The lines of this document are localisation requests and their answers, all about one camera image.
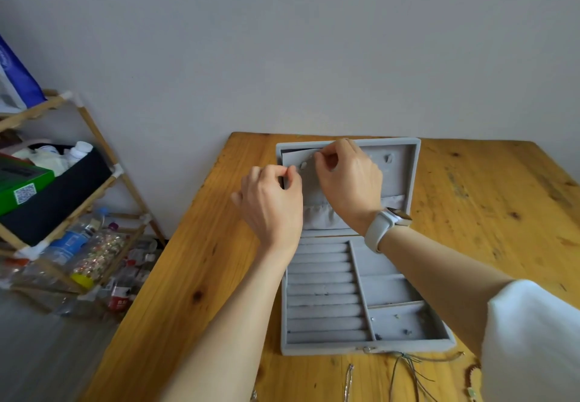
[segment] hand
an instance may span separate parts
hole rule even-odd
[[[284,190],[278,178],[285,176]],[[292,165],[252,167],[241,181],[241,190],[231,200],[265,249],[284,250],[294,255],[302,232],[302,179]]]
[[[316,173],[330,206],[361,236],[383,209],[383,173],[352,139],[339,139],[314,154]]]

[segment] white watch strap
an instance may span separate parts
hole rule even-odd
[[[398,221],[399,218],[390,211],[378,212],[364,236],[366,246],[377,254],[381,253],[379,251],[381,239]]]

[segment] gray jewelry box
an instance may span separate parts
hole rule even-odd
[[[301,174],[305,203],[302,237],[282,278],[282,354],[443,352],[454,347],[451,330],[388,257],[367,248],[325,199],[313,155],[329,143],[276,144],[278,164],[296,165]],[[356,143],[383,172],[382,205],[409,214],[420,140]]]

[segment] watch face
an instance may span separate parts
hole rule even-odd
[[[400,218],[402,218],[403,220],[413,220],[411,219],[411,216],[407,213],[405,213],[402,209],[396,209],[396,208],[388,208],[387,209],[395,214],[396,216],[399,216]]]

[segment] black storage box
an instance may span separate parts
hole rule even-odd
[[[30,148],[37,149],[44,145],[55,147],[61,154],[73,147],[38,143]],[[25,244],[37,245],[111,175],[111,169],[98,150],[93,148],[42,191],[0,216],[0,223]]]

